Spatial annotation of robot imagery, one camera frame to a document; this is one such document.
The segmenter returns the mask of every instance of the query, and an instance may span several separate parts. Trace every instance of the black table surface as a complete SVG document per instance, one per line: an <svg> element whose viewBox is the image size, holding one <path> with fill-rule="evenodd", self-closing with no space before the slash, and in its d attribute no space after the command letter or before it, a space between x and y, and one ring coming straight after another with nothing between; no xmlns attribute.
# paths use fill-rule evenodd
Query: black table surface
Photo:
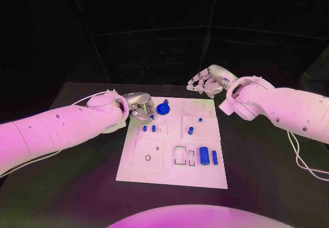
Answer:
<svg viewBox="0 0 329 228"><path fill-rule="evenodd" d="M208 99L185 86L65 83L51 108L107 89ZM226 92L215 106L224 99ZM329 227L329 182L299 168L288 132L265 116L250 122L218 108L217 116L227 190L116 181L126 127L11 174L0 188L0 227L103 228L142 211L181 204L227 206L299 228ZM298 138L306 163L327 169L327 145Z"/></svg>

